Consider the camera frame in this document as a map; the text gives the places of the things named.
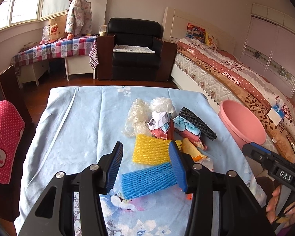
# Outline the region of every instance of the silver screw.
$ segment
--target silver screw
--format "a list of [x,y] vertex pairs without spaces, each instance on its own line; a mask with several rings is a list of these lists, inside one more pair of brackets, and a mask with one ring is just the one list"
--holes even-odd
[[200,163],[195,163],[194,164],[194,169],[195,170],[200,170],[200,169],[202,169],[202,165]]
[[92,164],[90,166],[90,170],[92,170],[92,171],[98,170],[98,168],[99,168],[99,166],[97,164]]
[[236,176],[237,176],[237,173],[236,173],[234,170],[230,170],[230,171],[228,172],[228,175],[229,175],[230,177],[236,177]]
[[58,172],[57,174],[56,174],[56,178],[62,178],[63,176],[64,176],[65,174],[62,172],[62,171],[60,171],[60,172]]

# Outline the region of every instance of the wooden floor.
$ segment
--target wooden floor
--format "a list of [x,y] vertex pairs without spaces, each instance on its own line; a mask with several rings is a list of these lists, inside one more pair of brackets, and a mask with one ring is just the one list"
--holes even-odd
[[32,116],[33,122],[38,123],[42,112],[45,110],[50,89],[63,86],[148,86],[175,88],[177,86],[172,82],[150,82],[150,81],[99,81],[93,80],[91,74],[70,75],[70,81],[64,78],[65,72],[46,72],[39,79],[39,85],[35,82],[25,83],[23,93],[26,106]]

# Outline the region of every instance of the headboard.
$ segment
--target headboard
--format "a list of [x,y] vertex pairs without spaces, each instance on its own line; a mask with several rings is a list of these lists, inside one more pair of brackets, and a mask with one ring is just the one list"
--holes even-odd
[[215,25],[176,8],[166,7],[165,9],[162,24],[164,28],[163,38],[174,42],[185,38],[188,22],[204,28],[206,32],[216,37],[220,50],[234,53],[236,41],[232,36]]

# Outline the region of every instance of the yellow foam net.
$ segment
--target yellow foam net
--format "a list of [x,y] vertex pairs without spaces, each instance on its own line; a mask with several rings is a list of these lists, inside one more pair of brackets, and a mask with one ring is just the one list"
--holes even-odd
[[[169,162],[168,146],[170,142],[171,140],[138,134],[132,156],[133,162],[146,165],[159,165]],[[176,140],[175,142],[180,150],[182,142],[180,140]]]

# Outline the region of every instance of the light blue bedsheet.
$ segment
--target light blue bedsheet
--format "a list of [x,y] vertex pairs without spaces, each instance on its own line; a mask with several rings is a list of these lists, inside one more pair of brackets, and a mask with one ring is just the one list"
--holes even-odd
[[[217,135],[213,141],[205,138],[208,149],[204,153],[213,159],[214,170],[237,171],[251,191],[257,193],[256,198],[260,198],[262,190],[256,185],[246,159],[202,94],[151,87],[61,87],[50,91],[47,108],[26,155],[19,204],[21,215],[15,221],[17,232],[58,171],[67,175],[81,172],[110,153],[120,141],[124,155],[115,186],[107,196],[101,197],[109,235],[184,235],[191,201],[178,185],[130,202],[119,198],[121,174],[148,167],[132,162],[135,138],[121,133],[129,108],[136,98],[150,102],[156,97],[171,98],[177,113],[185,106],[199,116]],[[78,193],[75,196],[75,228],[80,236]]]

